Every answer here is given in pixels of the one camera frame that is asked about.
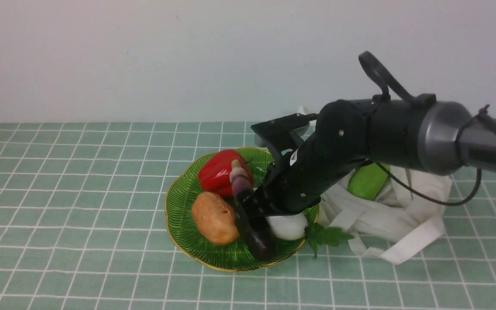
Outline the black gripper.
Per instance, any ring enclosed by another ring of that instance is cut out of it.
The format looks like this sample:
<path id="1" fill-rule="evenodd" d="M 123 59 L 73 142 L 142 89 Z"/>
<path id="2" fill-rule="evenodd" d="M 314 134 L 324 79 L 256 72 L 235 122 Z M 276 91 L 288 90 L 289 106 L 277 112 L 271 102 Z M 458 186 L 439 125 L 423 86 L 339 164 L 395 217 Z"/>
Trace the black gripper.
<path id="1" fill-rule="evenodd" d="M 365 155 L 370 100 L 337 100 L 318 112 L 295 151 L 267 166 L 258 189 L 240 192 L 248 218 L 298 214 L 342 179 Z"/>

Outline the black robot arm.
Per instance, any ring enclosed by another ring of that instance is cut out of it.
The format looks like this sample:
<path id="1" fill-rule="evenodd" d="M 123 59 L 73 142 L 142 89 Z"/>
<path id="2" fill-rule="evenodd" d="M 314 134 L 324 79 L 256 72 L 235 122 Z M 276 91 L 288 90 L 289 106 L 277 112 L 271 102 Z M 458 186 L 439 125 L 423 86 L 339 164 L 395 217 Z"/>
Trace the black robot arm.
<path id="1" fill-rule="evenodd" d="M 462 166 L 496 173 L 496 120 L 457 102 L 338 100 L 252 130 L 274 163 L 254 193 L 237 198 L 248 217 L 301 213 L 366 160 L 435 175 Z"/>

